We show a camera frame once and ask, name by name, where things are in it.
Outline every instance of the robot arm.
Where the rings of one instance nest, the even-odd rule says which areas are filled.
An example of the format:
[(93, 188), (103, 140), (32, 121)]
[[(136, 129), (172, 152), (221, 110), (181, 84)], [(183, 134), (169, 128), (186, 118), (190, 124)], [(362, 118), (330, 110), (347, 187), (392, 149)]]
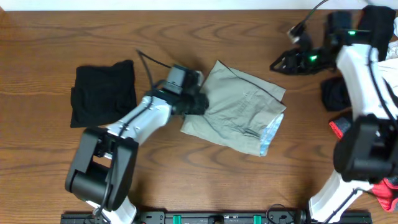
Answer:
[[(166, 125), (172, 115), (205, 112), (209, 104), (207, 97), (199, 93), (202, 81), (200, 72), (174, 65), (163, 88), (148, 92), (140, 105), (125, 117), (106, 128), (87, 128), (70, 166), (66, 190), (98, 209), (108, 184), (111, 188), (102, 210), (103, 216), (112, 224), (132, 223), (136, 208), (127, 195), (138, 146)], [(95, 162), (95, 156), (113, 160), (113, 167), (110, 169)]]
[(338, 68), (353, 109), (354, 124), (334, 150), (335, 170), (321, 191), (309, 200), (305, 215), (309, 220), (333, 223), (372, 184), (398, 175), (398, 130), (396, 121), (392, 120), (398, 108), (378, 70), (377, 49), (369, 54), (372, 31), (353, 30), (349, 12), (328, 15), (324, 43), (318, 49), (312, 49), (303, 24), (298, 27), (289, 33), (296, 42), (300, 40), (300, 47), (284, 52), (271, 65), (271, 70), (286, 75), (308, 75), (325, 68)]
[[(370, 45), (364, 44), (343, 46), (336, 60), (336, 64), (338, 69), (343, 74), (343, 78), (348, 89), (352, 104), (353, 119), (356, 120), (359, 117), (373, 114), (377, 119), (388, 120), (389, 118), (380, 104), (376, 89), (371, 80), (371, 74), (369, 72), (368, 52), (370, 47)], [(377, 86), (383, 95), (383, 99), (385, 100), (386, 105), (388, 105), (390, 112), (392, 114), (398, 114), (398, 109), (394, 106), (394, 103), (387, 91), (386, 84), (384, 83), (384, 80), (378, 70), (376, 49), (373, 50), (371, 57), (371, 60), (375, 62), (373, 63), (374, 77), (376, 79)], [(360, 143), (366, 146), (372, 146), (374, 144), (377, 132), (378, 128), (376, 127), (373, 130), (370, 130), (370, 138), (358, 140), (361, 141)], [(341, 147), (341, 150), (349, 151), (349, 149), (345, 149), (345, 147), (346, 146)], [(336, 169), (343, 174), (347, 174), (350, 169), (355, 168), (355, 161), (359, 161), (360, 159), (364, 158), (364, 161), (366, 160), (366, 162), (369, 162), (371, 158), (366, 155), (367, 151), (365, 148), (359, 149), (359, 152), (362, 155), (355, 156), (355, 158), (352, 158), (351, 160), (344, 160), (339, 159), (339, 155), (336, 155), (336, 153), (339, 153), (339, 150), (337, 150), (335, 152)], [(375, 166), (373, 168), (369, 167), (369, 169), (372, 169), (373, 172), (377, 172), (379, 168), (380, 166)], [(370, 190), (373, 187), (368, 180), (355, 180), (360, 179), (359, 177), (349, 178), (349, 180), (350, 179), (354, 180), (346, 182), (343, 180), (343, 177), (339, 172), (335, 170), (333, 171), (331, 177), (328, 179), (321, 191), (313, 196), (308, 202), (309, 212), (313, 219), (318, 220), (319, 222), (338, 222), (340, 220), (341, 214), (363, 193), (361, 190)]]

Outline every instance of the khaki shorts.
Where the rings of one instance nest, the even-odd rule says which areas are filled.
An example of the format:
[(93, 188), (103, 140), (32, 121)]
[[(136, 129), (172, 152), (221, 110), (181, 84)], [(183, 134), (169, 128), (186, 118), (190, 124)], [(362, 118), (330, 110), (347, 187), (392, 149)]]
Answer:
[[(272, 140), (279, 127), (285, 89), (217, 61), (201, 92), (210, 106), (203, 116), (186, 116), (181, 132), (246, 154), (266, 155), (262, 137)], [(276, 127), (273, 121), (278, 118)]]

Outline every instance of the wood grain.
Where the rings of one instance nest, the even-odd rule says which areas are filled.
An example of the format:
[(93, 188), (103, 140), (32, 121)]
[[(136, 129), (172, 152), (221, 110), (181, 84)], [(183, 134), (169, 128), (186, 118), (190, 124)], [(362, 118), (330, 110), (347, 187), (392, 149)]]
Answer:
[[(138, 206), (186, 210), (264, 210), (301, 206), (333, 170), (336, 137), (320, 100), (329, 72), (288, 77), (269, 65), (291, 48), (285, 32), (307, 11), (102, 11), (0, 14), (0, 223), (59, 223), (64, 211), (91, 208), (64, 189), (83, 129), (70, 129), (70, 88), (79, 65), (112, 65), (135, 48), (207, 74), (216, 60), (287, 89), (285, 119), (266, 157), (241, 154), (179, 132), (180, 118), (140, 148), (130, 199)], [(328, 11), (309, 30), (320, 43)], [(150, 66), (154, 79), (167, 76)], [(135, 64), (137, 97), (149, 89)], [(395, 223), (361, 196), (376, 223)]]

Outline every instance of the red object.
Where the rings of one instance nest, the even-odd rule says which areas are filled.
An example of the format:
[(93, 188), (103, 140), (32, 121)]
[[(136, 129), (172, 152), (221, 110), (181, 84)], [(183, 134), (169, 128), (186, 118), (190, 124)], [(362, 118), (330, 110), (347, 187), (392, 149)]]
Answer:
[(372, 192), (385, 211), (393, 212), (397, 208), (398, 186), (392, 185), (388, 179), (384, 178), (379, 184), (375, 184)]
[(329, 126), (333, 130), (333, 132), (337, 135), (338, 139), (341, 139), (343, 137), (343, 132), (338, 128), (338, 126), (333, 122), (329, 122)]

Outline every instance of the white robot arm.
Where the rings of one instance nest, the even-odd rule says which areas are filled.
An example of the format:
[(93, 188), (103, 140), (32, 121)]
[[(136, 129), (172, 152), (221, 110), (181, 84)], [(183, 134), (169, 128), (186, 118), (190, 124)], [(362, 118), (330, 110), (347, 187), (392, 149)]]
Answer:
[[(368, 52), (370, 48), (370, 45), (365, 44), (345, 45), (340, 50), (336, 60), (337, 67), (343, 74), (348, 89), (354, 120), (359, 116), (366, 116), (369, 114), (373, 114), (379, 119), (389, 119), (381, 105), (372, 81), (372, 75), (369, 72)], [(372, 52), (373, 75), (377, 87), (389, 111), (397, 115), (398, 108), (395, 106), (377, 66), (377, 49), (373, 49)], [(308, 207), (311, 217), (319, 222), (338, 222), (341, 214), (362, 194), (363, 191), (361, 190), (370, 190), (372, 187), (373, 185), (370, 184), (368, 180), (352, 180), (346, 182), (343, 180), (341, 174), (337, 171), (333, 171), (325, 186), (309, 201)], [(353, 191), (355, 191), (355, 194), (344, 203)]]
[[(133, 222), (137, 210), (127, 194), (138, 146), (166, 125), (172, 115), (205, 112), (209, 104), (207, 97), (199, 93), (202, 81), (201, 72), (174, 65), (162, 89), (148, 92), (125, 117), (106, 128), (84, 131), (65, 188), (95, 208), (97, 221)], [(111, 159), (111, 167), (94, 162), (93, 156)]]

